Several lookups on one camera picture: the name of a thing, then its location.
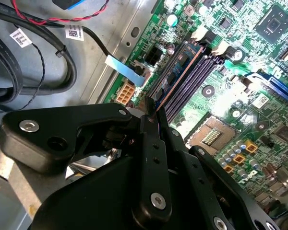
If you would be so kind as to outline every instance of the integrated circuit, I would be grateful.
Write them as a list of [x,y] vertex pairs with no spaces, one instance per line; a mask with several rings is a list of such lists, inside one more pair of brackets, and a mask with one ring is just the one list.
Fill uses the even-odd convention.
[[255,27],[268,43],[274,44],[288,29],[288,14],[279,6],[272,6]]
[[239,11],[243,7],[243,5],[244,5],[244,3],[243,3],[242,0],[235,0],[234,3],[233,3],[232,8],[235,11]]
[[236,132],[229,125],[208,114],[207,119],[191,135],[188,144],[198,145],[206,149],[211,155],[215,155],[228,144],[235,136]]
[[273,133],[277,138],[281,139],[282,141],[284,142],[288,141],[288,126],[280,125],[273,131]]
[[224,29],[228,29],[230,27],[230,21],[226,18],[222,19],[220,26]]
[[154,66],[161,58],[163,52],[161,49],[159,49],[156,46],[153,46],[153,48],[151,48],[151,50],[149,51],[149,53],[147,54],[145,61]]

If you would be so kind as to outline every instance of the capacitor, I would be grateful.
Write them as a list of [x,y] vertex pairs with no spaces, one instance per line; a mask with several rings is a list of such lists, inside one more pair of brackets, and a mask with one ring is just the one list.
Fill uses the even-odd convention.
[[246,171],[244,169],[238,170],[238,174],[239,174],[239,176],[241,176],[242,179],[248,178],[248,174],[246,173]]
[[225,167],[227,165],[226,161],[224,160],[224,158],[220,158],[219,159],[219,163],[222,167]]
[[231,148],[235,151],[235,153],[241,153],[241,149],[238,147],[238,145],[233,145]]
[[169,55],[173,55],[175,53],[175,45],[172,43],[168,44],[166,49]]
[[175,26],[178,23],[178,18],[176,15],[170,14],[169,16],[167,16],[166,22],[169,26]]
[[176,124],[176,128],[179,128],[180,126],[182,126],[182,124],[178,122],[178,123]]
[[229,154],[229,156],[231,158],[235,158],[237,156],[237,154],[234,152],[234,150],[230,149],[227,151],[227,153]]
[[276,174],[276,168],[274,167],[272,163],[267,164],[267,169],[271,174]]
[[185,117],[182,117],[182,118],[180,119],[180,123],[181,123],[183,126],[186,126],[186,125],[188,124],[188,121],[186,120]]
[[237,145],[240,149],[244,150],[246,148],[246,144],[244,143],[243,140],[238,140]]
[[257,162],[257,160],[250,160],[250,165],[254,168],[254,169],[259,169],[260,168],[260,164]]
[[269,181],[273,181],[273,180],[274,180],[274,176],[269,172],[269,170],[268,170],[267,167],[263,167],[263,168],[262,168],[262,171],[263,171],[264,175],[266,176],[266,178],[267,178]]
[[225,153],[223,155],[223,158],[225,159],[226,162],[231,162],[231,158],[230,158],[230,156],[227,153]]

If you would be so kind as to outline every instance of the white label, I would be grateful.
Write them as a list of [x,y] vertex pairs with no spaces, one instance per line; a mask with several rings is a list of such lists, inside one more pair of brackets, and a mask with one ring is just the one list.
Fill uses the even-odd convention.
[[245,179],[240,180],[238,183],[239,184],[245,184],[246,181],[248,181],[249,179],[251,179],[253,176],[255,176],[258,172],[256,170],[253,170],[250,172],[250,174],[248,174],[248,177]]
[[260,94],[255,101],[253,101],[252,105],[256,108],[261,109],[267,102],[269,98],[267,98],[264,94]]
[[274,68],[273,68],[273,70],[272,70],[272,75],[275,77],[275,78],[277,78],[277,79],[280,79],[281,77],[282,77],[282,74],[283,74],[284,72],[281,70],[281,68],[280,67],[278,67],[278,66],[275,66]]
[[66,25],[65,34],[66,38],[84,41],[83,28],[80,25]]
[[30,44],[32,41],[28,38],[27,35],[19,28],[14,33],[10,34],[10,37],[14,39],[15,42],[21,47],[24,48]]

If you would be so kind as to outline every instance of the screw hole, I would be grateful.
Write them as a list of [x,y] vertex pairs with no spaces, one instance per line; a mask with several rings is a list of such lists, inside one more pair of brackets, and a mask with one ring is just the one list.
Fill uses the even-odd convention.
[[261,222],[259,222],[258,220],[255,220],[254,222],[258,230],[265,230],[265,227],[263,226]]
[[154,157],[153,160],[154,160],[154,162],[155,162],[156,164],[160,164],[160,160],[159,160],[158,157]]
[[47,144],[55,151],[64,151],[67,149],[67,142],[63,138],[51,137],[48,139]]
[[136,38],[140,33],[140,28],[139,27],[134,27],[133,30],[131,31],[131,37]]
[[202,178],[198,178],[198,181],[201,183],[201,184],[204,184],[204,180]]

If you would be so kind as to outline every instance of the resistor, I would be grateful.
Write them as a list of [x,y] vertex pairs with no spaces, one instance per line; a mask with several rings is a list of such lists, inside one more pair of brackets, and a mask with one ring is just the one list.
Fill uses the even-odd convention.
[[274,176],[269,172],[269,170],[268,170],[267,167],[263,167],[263,168],[262,168],[262,171],[263,171],[264,175],[266,176],[266,178],[267,178],[269,181],[273,181],[273,180],[274,180]]
[[272,163],[267,164],[267,169],[271,174],[276,174],[276,168],[274,167]]

